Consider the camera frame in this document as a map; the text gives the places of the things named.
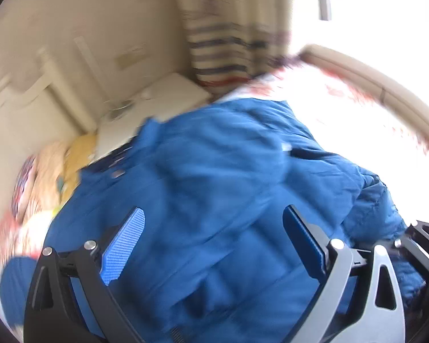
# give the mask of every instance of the beige wall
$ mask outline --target beige wall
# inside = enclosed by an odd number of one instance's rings
[[[0,6],[0,79],[10,73],[13,85],[26,90],[40,74],[37,50],[46,46],[98,118],[105,112],[101,88],[73,42],[80,35],[116,99],[169,72],[190,72],[175,0],[5,0]],[[143,44],[150,56],[120,69],[115,58]]]

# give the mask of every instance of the white nightstand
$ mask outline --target white nightstand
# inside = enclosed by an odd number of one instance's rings
[[[135,136],[145,119],[167,121],[184,112],[207,104],[210,94],[185,77],[172,73],[144,89],[121,118],[105,116],[98,128],[95,160],[108,155]]]

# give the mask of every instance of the textured blue pad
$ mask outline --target textured blue pad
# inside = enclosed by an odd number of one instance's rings
[[[326,279],[324,252],[291,205],[283,211],[283,226],[310,277],[323,282]]]
[[[136,208],[102,256],[100,277],[106,286],[117,280],[144,230],[144,211]]]

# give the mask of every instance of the red stripe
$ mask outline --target red stripe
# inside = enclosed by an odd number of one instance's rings
[[[247,83],[250,79],[246,77],[229,77],[221,81],[199,81],[200,85],[205,88],[217,88],[219,86],[232,85],[234,83]]]

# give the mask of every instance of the blue jacket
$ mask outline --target blue jacket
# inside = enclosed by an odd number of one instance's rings
[[[350,245],[405,228],[378,176],[322,150],[286,103],[241,99],[150,120],[130,146],[113,166],[114,154],[82,171],[45,245],[74,250],[142,208],[143,235],[110,290],[147,342],[172,342],[176,326],[186,342],[281,342],[318,286],[283,229],[289,204]],[[395,265],[408,300],[422,280]],[[34,267],[20,258],[3,273],[10,324],[22,323]]]

